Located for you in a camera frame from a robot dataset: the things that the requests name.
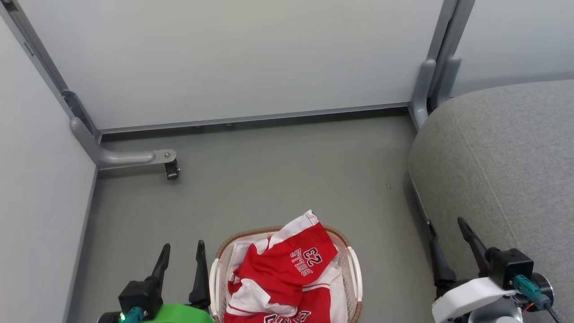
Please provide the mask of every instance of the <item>white laundry basket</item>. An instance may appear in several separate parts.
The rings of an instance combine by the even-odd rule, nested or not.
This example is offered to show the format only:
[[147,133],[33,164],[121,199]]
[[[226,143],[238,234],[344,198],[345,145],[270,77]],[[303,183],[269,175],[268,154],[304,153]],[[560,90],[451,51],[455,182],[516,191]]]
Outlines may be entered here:
[[[229,291],[227,290],[227,267],[233,252],[233,246],[237,243],[254,243],[266,239],[282,227],[263,228],[238,233],[223,243],[219,248],[215,261],[210,269],[210,294],[211,315],[216,323],[223,323],[223,316],[227,307]],[[347,314],[349,323],[356,323],[363,307],[363,281],[360,273],[359,260],[347,238],[336,229],[325,227],[329,237],[339,251],[339,265],[343,273],[345,296],[347,299]]]

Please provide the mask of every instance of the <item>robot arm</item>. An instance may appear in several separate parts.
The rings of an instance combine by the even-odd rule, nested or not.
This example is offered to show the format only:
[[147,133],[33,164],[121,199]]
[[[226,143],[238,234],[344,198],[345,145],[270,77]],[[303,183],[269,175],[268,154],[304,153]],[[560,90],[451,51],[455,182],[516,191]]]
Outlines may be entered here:
[[165,244],[150,276],[142,281],[132,280],[120,293],[121,312],[104,313],[97,323],[213,323],[209,314],[210,291],[207,286],[205,244],[199,240],[195,259],[197,270],[190,304],[164,304],[161,297],[164,273],[169,264],[170,245]]
[[447,322],[522,322],[522,311],[551,309],[554,295],[550,283],[533,272],[534,261],[513,248],[500,251],[486,249],[463,219],[459,228],[469,243],[479,267],[479,278],[456,280],[439,247],[438,236],[430,221],[427,232],[437,298],[432,313],[437,323]]

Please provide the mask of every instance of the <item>fabric upholstery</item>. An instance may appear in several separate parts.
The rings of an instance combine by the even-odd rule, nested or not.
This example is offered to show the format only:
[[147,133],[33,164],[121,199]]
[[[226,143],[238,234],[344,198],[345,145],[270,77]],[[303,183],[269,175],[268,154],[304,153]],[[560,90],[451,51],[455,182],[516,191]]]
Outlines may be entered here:
[[[461,95],[435,110],[409,156],[426,216],[460,278],[478,268],[464,217],[486,247],[518,248],[553,285],[574,320],[574,80]],[[553,322],[548,313],[525,322]]]

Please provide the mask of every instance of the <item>gray wall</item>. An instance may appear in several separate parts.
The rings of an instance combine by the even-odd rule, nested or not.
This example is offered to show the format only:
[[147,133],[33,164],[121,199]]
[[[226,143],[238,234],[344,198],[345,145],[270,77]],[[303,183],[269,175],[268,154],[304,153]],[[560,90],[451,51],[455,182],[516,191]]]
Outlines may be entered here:
[[65,318],[95,174],[68,124],[0,19],[2,322]]
[[18,2],[103,132],[408,102],[443,3]]
[[456,54],[452,95],[574,78],[574,2],[477,0]]

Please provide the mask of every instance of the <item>caster wheel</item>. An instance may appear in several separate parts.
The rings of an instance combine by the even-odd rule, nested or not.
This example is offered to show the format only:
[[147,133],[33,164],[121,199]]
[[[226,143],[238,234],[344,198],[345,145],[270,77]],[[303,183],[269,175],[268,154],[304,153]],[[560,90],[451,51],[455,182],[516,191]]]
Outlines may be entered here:
[[177,166],[177,159],[174,159],[171,163],[165,163],[165,175],[170,179],[176,179],[179,177],[179,167]]

